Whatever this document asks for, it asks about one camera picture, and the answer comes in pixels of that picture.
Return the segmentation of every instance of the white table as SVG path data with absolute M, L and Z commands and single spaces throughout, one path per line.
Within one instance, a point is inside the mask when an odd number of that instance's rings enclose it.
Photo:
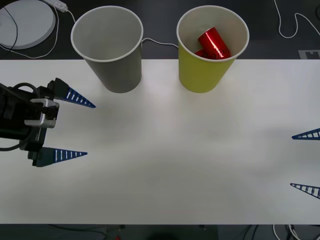
M 236 60 L 211 92 L 187 91 L 177 60 L 143 60 L 129 93 L 82 60 L 2 60 L 1 82 L 61 78 L 97 108 L 60 105 L 45 147 L 87 156 L 32 166 L 0 153 L 0 223 L 318 224 L 319 60 Z M 1 146 L 16 141 L 1 140 Z

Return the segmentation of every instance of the table surface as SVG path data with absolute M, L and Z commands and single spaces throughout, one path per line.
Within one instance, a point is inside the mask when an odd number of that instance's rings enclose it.
M 0 223 L 317 224 L 319 60 L 236 60 L 218 86 L 187 91 L 177 60 L 143 60 L 131 92 L 83 60 L 0 62 L 1 82 L 61 78 L 92 101 L 61 103 L 45 147 L 88 155 L 43 168 L 1 153 Z M 16 143 L 1 139 L 3 147 Z
M 188 10 L 202 5 L 222 6 L 239 14 L 247 23 L 250 42 L 239 59 L 300 59 L 298 50 L 319 50 L 320 36 L 301 16 L 298 16 L 299 31 L 292 39 L 285 39 L 278 33 L 279 18 L 274 0 L 93 0 L 79 4 L 74 0 L 63 0 L 68 9 L 78 19 L 87 11 L 106 5 L 122 6 L 135 12 L 144 27 L 144 37 L 164 43 L 178 44 L 176 27 L 180 17 Z M 282 17 L 281 31 L 291 36 L 296 29 L 294 13 L 305 15 L 320 30 L 320 20 L 316 17 L 319 0 L 277 0 Z M 55 49 L 43 59 L 81 59 L 70 42 L 73 26 L 71 16 L 59 12 L 60 26 Z M 54 45 L 56 29 L 41 44 L 19 52 L 31 57 L 42 56 Z M 5 51 L 0 49 L 0 56 Z M 146 42 L 143 47 L 144 59 L 177 59 L 178 51 L 174 47 L 161 46 Z M 320 59 L 319 54 L 310 54 L 308 58 Z M 10 53 L 5 59 L 26 59 Z

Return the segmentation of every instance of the red can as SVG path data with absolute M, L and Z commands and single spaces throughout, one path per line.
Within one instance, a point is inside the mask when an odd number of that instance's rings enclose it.
M 231 53 L 215 27 L 210 28 L 198 38 L 210 59 L 227 59 Z
M 200 49 L 200 50 L 196 51 L 194 54 L 198 55 L 199 57 L 202 57 L 202 58 L 210 59 L 210 57 L 207 55 L 207 53 L 204 49 Z

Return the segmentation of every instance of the white paper cup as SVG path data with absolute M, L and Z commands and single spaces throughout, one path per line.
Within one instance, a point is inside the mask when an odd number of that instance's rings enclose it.
M 76 21 L 71 43 L 107 89 L 126 93 L 141 80 L 143 34 L 135 13 L 120 6 L 102 6 Z

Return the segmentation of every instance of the black floor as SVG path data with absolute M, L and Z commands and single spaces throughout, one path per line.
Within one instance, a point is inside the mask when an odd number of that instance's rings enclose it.
M 292 39 L 285 39 L 278 33 L 279 18 L 274 0 L 64 0 L 68 9 L 79 18 L 85 12 L 100 6 L 117 5 L 135 12 L 144 26 L 144 37 L 160 42 L 177 44 L 176 27 L 180 17 L 188 10 L 201 5 L 218 5 L 231 9 L 247 23 L 250 42 L 239 59 L 300 59 L 298 50 L 320 50 L 320 36 L 303 17 L 298 16 L 299 31 Z M 320 30 L 320 20 L 316 8 L 320 0 L 277 0 L 282 16 L 282 33 L 291 36 L 296 29 L 294 13 L 305 15 Z M 59 12 L 60 27 L 55 49 L 42 59 L 81 59 L 73 50 L 70 33 L 73 26 L 71 16 Z M 32 57 L 47 53 L 55 41 L 55 30 L 43 43 L 21 53 Z M 0 49 L 0 56 L 5 53 Z M 174 47 L 146 42 L 144 59 L 177 59 Z M 318 54 L 308 58 L 319 59 Z M 10 53 L 5 59 L 27 59 Z
M 126 225 L 118 231 L 118 225 L 59 225 L 78 230 L 97 232 L 81 232 L 57 229 L 46 224 L 2 224 L 0 240 L 277 240 L 271 225 L 253 225 L 247 234 L 248 225 Z M 302 240 L 315 240 L 320 236 L 320 227 L 310 225 L 294 225 L 296 234 Z M 288 238 L 284 225 L 275 226 L 281 240 Z

